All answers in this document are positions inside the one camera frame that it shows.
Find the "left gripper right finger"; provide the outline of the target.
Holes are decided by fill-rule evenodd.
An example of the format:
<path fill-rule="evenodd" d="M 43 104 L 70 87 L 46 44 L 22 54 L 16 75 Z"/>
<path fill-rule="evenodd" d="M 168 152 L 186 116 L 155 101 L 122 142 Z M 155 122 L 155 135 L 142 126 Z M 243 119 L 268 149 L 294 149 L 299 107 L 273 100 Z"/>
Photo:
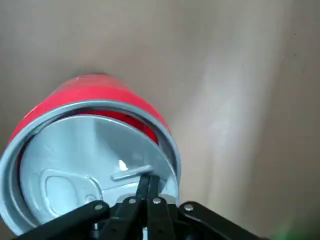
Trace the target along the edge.
<path fill-rule="evenodd" d="M 150 176 L 147 187 L 149 240 L 261 240 L 232 221 L 195 201 L 180 206 L 160 196 L 160 178 Z"/>

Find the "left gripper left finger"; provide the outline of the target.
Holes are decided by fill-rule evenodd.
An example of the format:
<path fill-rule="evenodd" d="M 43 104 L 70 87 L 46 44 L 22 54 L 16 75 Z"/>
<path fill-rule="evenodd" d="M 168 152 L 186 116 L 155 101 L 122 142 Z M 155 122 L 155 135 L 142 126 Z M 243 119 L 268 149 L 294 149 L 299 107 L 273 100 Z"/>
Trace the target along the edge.
<path fill-rule="evenodd" d="M 141 176 L 134 196 L 110 207 L 94 200 L 42 224 L 16 240 L 141 240 L 140 211 L 148 193 L 150 177 Z"/>

